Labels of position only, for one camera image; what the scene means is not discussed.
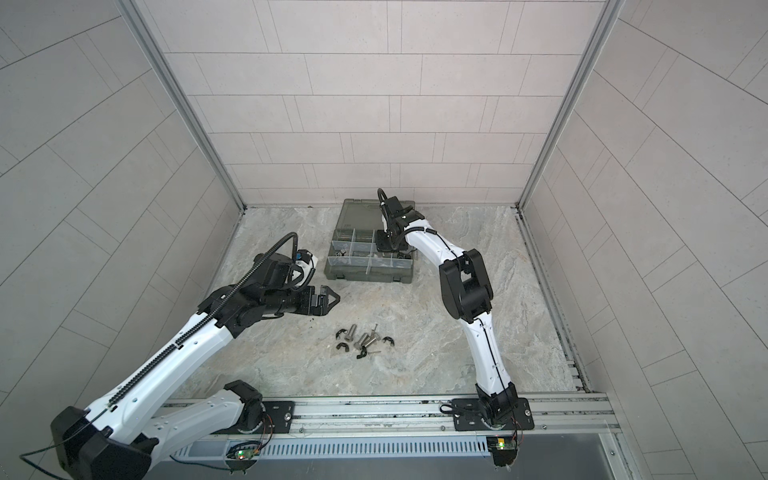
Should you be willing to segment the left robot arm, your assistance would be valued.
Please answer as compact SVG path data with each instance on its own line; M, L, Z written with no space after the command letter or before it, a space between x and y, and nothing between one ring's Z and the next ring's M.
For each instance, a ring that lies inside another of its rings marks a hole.
M130 378L87 408L51 423L59 466L73 479L141 479L161 460L212 433L267 433L262 394L242 380L172 414L159 409L207 359L262 320L324 316L340 301L315 288L312 255L259 254L236 284L212 292L182 330Z

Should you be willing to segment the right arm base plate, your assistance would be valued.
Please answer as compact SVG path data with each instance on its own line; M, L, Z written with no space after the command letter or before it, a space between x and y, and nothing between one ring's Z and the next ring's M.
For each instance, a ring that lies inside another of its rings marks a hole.
M484 406L476 397L449 400L441 404L439 410L452 418L454 428L459 432L535 429L531 407L523 397L512 404L502 405L497 412L493 412L491 406Z

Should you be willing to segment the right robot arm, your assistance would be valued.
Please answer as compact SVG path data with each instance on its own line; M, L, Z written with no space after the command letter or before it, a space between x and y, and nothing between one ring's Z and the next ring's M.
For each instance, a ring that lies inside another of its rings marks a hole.
M527 400L518 395L503 364L492 321L494 297L481 253L446 240L412 206L377 190L384 228L375 232L383 253L420 252L438 270L440 293L448 314L461 325L476 372L479 413L492 429L534 428Z

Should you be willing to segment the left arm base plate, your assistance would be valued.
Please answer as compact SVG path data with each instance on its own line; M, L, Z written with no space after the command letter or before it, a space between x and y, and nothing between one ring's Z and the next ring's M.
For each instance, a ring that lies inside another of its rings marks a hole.
M234 428L238 433L287 434L295 410L293 401L261 401L247 404Z

